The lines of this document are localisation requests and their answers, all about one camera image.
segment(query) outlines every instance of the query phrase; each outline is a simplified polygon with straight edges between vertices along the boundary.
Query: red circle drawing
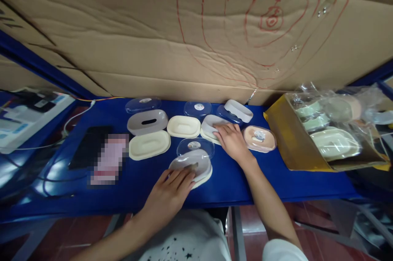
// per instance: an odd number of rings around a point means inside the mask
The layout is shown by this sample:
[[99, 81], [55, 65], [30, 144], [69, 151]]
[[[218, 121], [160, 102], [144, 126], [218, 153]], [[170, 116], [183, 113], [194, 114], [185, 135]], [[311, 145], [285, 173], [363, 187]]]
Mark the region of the red circle drawing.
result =
[[269, 11], [261, 15], [259, 29], [266, 32], [277, 32], [283, 23], [282, 9], [279, 6], [271, 6]]
[[[259, 28], [262, 31], [269, 31], [269, 32], [271, 32], [271, 31], [278, 31], [282, 27], [282, 24], [284, 22], [284, 17], [282, 16], [283, 10], [278, 6], [280, 4], [281, 0], [275, 0], [275, 1], [276, 1], [276, 3], [274, 5], [268, 7], [267, 12], [265, 14], [261, 15]], [[247, 12], [245, 14], [245, 17], [244, 17], [244, 35], [246, 37], [246, 42], [248, 44], [249, 44], [249, 42], [248, 42], [248, 32], [247, 32], [247, 18], [248, 18], [248, 14], [252, 10], [252, 8], [255, 6], [256, 2], [257, 2], [257, 0], [252, 0], [251, 5], [248, 8], [248, 10], [247, 10]], [[266, 46], [274, 43], [275, 41], [279, 40], [283, 36], [285, 36], [303, 18], [304, 14], [306, 13], [306, 11], [308, 9], [308, 4], [309, 4], [309, 1], [305, 0], [305, 6], [304, 6], [303, 13], [279, 37], [277, 37], [276, 39], [274, 39], [274, 40], [272, 40], [272, 41], [270, 41], [268, 43], [252, 45], [252, 46], [254, 48], [266, 47]]]

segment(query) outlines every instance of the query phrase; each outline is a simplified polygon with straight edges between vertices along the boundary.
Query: pink soap dish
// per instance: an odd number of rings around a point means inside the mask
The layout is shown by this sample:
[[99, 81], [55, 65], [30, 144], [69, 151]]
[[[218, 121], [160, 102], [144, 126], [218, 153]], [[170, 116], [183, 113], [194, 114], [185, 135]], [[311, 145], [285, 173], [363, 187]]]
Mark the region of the pink soap dish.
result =
[[276, 137], [268, 129], [248, 126], [242, 131], [242, 134], [250, 150], [267, 153], [277, 146]]

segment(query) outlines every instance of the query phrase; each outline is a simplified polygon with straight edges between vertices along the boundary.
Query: red tile floor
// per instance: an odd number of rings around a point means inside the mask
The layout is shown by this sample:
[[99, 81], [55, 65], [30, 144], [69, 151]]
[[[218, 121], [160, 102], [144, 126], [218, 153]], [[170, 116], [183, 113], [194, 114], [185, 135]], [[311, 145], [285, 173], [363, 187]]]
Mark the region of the red tile floor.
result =
[[[285, 203], [292, 219], [335, 229], [326, 213], [323, 201]], [[247, 261], [261, 261], [268, 238], [254, 206], [240, 207]], [[29, 261], [63, 261], [100, 240], [111, 216], [89, 216], [57, 220]], [[372, 261], [360, 251], [336, 243], [332, 239], [305, 230], [293, 223], [303, 251], [309, 261]], [[0, 245], [0, 260], [11, 260], [27, 236]], [[233, 234], [228, 221], [227, 239], [234, 258]]]

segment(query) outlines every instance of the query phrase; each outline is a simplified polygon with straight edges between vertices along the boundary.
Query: blue tablecloth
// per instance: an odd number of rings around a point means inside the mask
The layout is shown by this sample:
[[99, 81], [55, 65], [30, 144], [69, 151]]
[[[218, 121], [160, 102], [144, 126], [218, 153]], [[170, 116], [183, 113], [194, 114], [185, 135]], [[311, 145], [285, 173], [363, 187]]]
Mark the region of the blue tablecloth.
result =
[[[56, 168], [51, 169], [50, 179], [70, 181], [46, 182], [43, 193], [42, 180], [36, 180], [33, 184], [35, 190], [51, 197], [28, 196], [20, 204], [0, 211], [0, 221], [138, 211], [163, 170], [167, 169], [176, 157], [176, 149], [181, 138], [171, 137], [170, 149], [159, 156], [142, 161], [127, 158], [117, 185], [109, 186], [107, 189], [88, 189], [86, 178], [73, 180], [86, 175], [85, 170], [69, 171], [67, 169], [67, 165], [89, 127], [112, 125], [114, 133], [128, 132], [126, 124], [130, 115], [124, 109], [127, 101], [128, 99], [100, 101], [85, 113], [70, 137], [47, 165], [49, 168], [53, 163], [56, 164]], [[163, 101], [161, 109], [171, 118], [175, 115], [183, 115], [184, 104], [185, 102], [179, 101]], [[213, 113], [217, 107], [217, 104], [213, 105]], [[254, 113], [250, 125], [269, 128], [263, 118], [266, 107], [249, 106], [249, 109]], [[358, 196], [345, 173], [290, 171], [278, 149], [267, 154], [253, 151], [253, 154], [283, 201]], [[191, 191], [184, 208], [210, 208], [253, 203], [244, 173], [219, 145], [216, 145], [212, 166], [213, 174], [210, 180]], [[41, 176], [44, 174], [46, 174], [46, 169], [42, 171]]]

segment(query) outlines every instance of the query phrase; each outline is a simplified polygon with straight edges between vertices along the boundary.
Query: label sticker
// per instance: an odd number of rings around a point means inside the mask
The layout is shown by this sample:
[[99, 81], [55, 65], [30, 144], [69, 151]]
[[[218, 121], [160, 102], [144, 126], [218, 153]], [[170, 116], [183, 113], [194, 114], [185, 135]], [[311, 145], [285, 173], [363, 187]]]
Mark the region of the label sticker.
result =
[[146, 103], [149, 101], [151, 101], [151, 98], [143, 98], [143, 99], [139, 100], [140, 103]]
[[205, 108], [202, 103], [197, 103], [194, 105], [194, 107], [196, 110], [202, 110]]
[[261, 140], [262, 142], [265, 140], [266, 138], [266, 134], [262, 131], [255, 131], [254, 132], [254, 136], [256, 139]]
[[34, 106], [36, 106], [36, 107], [38, 107], [38, 108], [41, 108], [41, 107], [43, 107], [44, 105], [46, 105], [48, 102], [49, 102], [49, 101], [46, 101], [46, 100], [42, 99], [41, 101], [37, 102]]
[[197, 150], [197, 149], [199, 149], [201, 147], [201, 144], [198, 142], [198, 141], [191, 141], [189, 144], [188, 144], [188, 148], [190, 149], [190, 150]]

